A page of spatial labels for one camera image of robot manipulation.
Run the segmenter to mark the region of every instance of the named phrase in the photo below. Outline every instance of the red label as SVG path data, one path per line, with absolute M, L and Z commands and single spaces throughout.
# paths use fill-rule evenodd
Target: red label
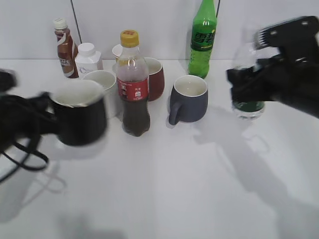
M 149 96 L 149 79 L 138 82 L 125 82 L 118 80 L 120 97 L 127 101 L 140 101 Z

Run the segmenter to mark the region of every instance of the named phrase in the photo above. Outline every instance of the green soda bottle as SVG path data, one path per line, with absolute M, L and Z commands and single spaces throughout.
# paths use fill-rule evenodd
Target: green soda bottle
M 209 60 L 213 49 L 217 18 L 214 1 L 203 0 L 193 21 L 191 54 L 188 65 L 190 75 L 205 78 L 209 71 Z

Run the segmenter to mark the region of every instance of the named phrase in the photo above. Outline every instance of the white mug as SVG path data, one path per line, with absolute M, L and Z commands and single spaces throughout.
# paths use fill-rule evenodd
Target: white mug
M 86 74 L 82 80 L 92 80 L 104 88 L 104 104 L 107 118 L 113 118 L 122 110 L 122 102 L 119 97 L 118 85 L 115 76 L 108 71 L 98 70 Z

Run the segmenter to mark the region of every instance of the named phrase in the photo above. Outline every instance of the black mug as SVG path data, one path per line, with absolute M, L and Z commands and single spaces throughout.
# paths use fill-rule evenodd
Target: black mug
M 171 91 L 168 122 L 195 122 L 204 117 L 208 106 L 207 83 L 198 76 L 179 77 Z
M 59 140 L 82 146 L 98 140 L 107 127 L 103 87 L 90 80 L 69 80 L 51 95 Z

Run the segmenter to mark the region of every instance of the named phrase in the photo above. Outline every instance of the plastic bottle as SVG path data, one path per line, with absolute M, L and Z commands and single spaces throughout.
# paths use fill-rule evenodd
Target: plastic bottle
M 141 136 L 151 124 L 148 111 L 149 70 L 140 55 L 136 31 L 123 31 L 121 45 L 123 52 L 117 62 L 117 81 L 124 106 L 123 126 L 126 132 Z
M 103 70 L 102 54 L 95 50 L 92 43 L 82 43 L 78 47 L 79 54 L 75 58 L 79 77 L 96 70 Z
M 55 26 L 55 35 L 58 40 L 58 57 L 63 73 L 68 78 L 78 78 L 79 76 L 75 66 L 75 57 L 78 54 L 78 47 L 71 37 L 66 20 L 64 18 L 57 18 L 53 23 Z
M 253 43 L 254 30 L 245 29 L 243 34 L 243 45 L 237 50 L 233 67 L 240 70 L 244 68 L 254 67 L 256 65 L 259 54 L 257 53 Z M 244 120 L 255 120 L 259 118 L 265 111 L 264 102 L 232 102 L 232 109 L 238 118 Z
M 191 54 L 188 65 L 190 75 L 205 78 L 214 44 L 217 18 L 213 0 L 203 0 L 193 21 Z

